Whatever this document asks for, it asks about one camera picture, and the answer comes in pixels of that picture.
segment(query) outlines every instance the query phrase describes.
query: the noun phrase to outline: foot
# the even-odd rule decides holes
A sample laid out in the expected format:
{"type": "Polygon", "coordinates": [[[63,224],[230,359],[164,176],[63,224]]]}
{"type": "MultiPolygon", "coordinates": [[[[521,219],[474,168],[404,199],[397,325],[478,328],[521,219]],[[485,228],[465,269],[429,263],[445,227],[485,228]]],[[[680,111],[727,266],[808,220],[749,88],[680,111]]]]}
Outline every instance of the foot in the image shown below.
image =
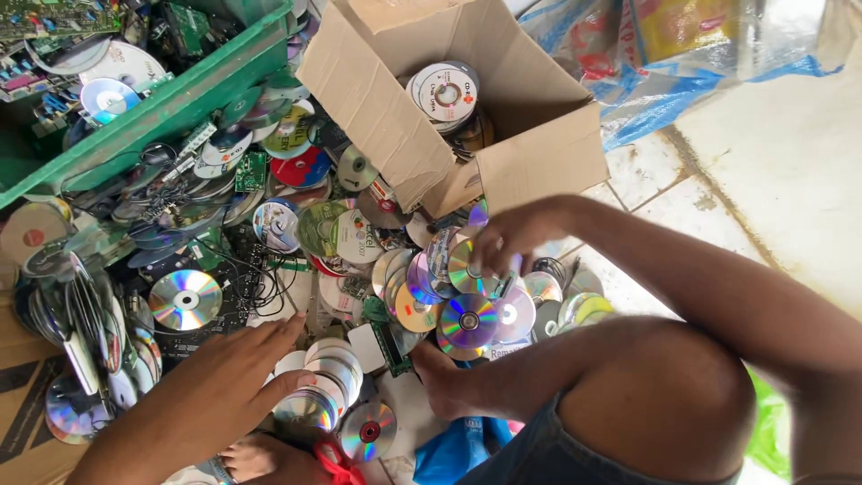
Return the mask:
{"type": "Polygon", "coordinates": [[[266,434],[246,436],[219,455],[225,469],[239,483],[323,485],[332,481],[311,455],[266,434]]]}
{"type": "Polygon", "coordinates": [[[453,421],[470,415],[455,390],[466,370],[458,368],[449,356],[428,341],[416,345],[410,352],[410,360],[428,391],[431,410],[438,418],[453,421]]]}

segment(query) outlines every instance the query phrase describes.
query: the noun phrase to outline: cardboard box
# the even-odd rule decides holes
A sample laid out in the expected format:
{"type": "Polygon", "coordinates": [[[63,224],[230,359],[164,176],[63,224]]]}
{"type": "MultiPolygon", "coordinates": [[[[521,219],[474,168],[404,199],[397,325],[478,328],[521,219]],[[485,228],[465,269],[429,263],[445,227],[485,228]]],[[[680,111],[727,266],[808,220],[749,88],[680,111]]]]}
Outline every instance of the cardboard box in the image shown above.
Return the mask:
{"type": "Polygon", "coordinates": [[[297,76],[404,208],[440,217],[484,190],[494,214],[609,177],[598,104],[503,0],[330,0],[297,76]],[[442,60],[476,69],[497,133],[463,166],[397,81],[442,60]]]}
{"type": "Polygon", "coordinates": [[[45,425],[45,392],[66,354],[32,335],[0,292],[0,476],[10,485],[62,483],[87,447],[57,440],[45,425]]]}

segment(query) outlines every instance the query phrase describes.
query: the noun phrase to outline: green plastic crate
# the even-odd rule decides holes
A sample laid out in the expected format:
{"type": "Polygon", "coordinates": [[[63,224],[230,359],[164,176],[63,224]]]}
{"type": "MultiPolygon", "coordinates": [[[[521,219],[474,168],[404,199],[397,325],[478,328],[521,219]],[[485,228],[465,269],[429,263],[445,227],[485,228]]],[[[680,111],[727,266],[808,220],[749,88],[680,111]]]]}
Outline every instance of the green plastic crate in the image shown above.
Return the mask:
{"type": "MultiPolygon", "coordinates": [[[[21,110],[13,105],[26,102],[10,104],[3,110],[5,124],[0,122],[0,208],[24,194],[54,195],[61,185],[67,191],[99,185],[136,164],[137,153],[149,142],[176,139],[213,110],[224,107],[236,93],[287,64],[286,16],[293,0],[175,1],[207,13],[227,9],[251,25],[129,113],[52,160],[40,160],[35,154],[48,150],[40,151],[38,144],[34,146],[22,135],[35,118],[30,117],[26,127],[10,126],[9,113],[21,110]],[[97,167],[112,157],[115,159],[97,167]]],[[[26,112],[18,116],[27,119],[26,112]]],[[[42,143],[52,142],[42,139],[42,143]]]]}

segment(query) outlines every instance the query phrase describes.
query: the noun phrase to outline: woven plastic sack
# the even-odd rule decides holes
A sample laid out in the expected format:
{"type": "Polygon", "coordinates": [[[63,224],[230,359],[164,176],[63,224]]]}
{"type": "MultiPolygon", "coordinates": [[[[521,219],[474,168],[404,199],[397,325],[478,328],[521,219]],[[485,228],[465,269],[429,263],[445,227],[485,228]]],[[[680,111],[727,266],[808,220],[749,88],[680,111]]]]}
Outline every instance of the woven plastic sack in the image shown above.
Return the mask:
{"type": "Polygon", "coordinates": [[[518,22],[603,104],[605,150],[706,96],[827,76],[856,39],[849,0],[540,0],[518,22]]]}

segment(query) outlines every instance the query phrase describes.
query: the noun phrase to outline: denim shorts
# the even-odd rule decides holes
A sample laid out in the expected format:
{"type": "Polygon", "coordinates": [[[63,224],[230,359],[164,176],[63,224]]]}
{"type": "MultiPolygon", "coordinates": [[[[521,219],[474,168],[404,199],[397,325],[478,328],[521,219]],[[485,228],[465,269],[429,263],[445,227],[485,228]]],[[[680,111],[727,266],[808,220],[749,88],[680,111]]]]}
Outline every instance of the denim shorts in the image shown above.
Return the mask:
{"type": "MultiPolygon", "coordinates": [[[[644,476],[569,436],[557,416],[562,395],[559,393],[509,444],[457,485],[681,485],[644,476]]],[[[735,485],[740,472],[710,485],[735,485]]]]}

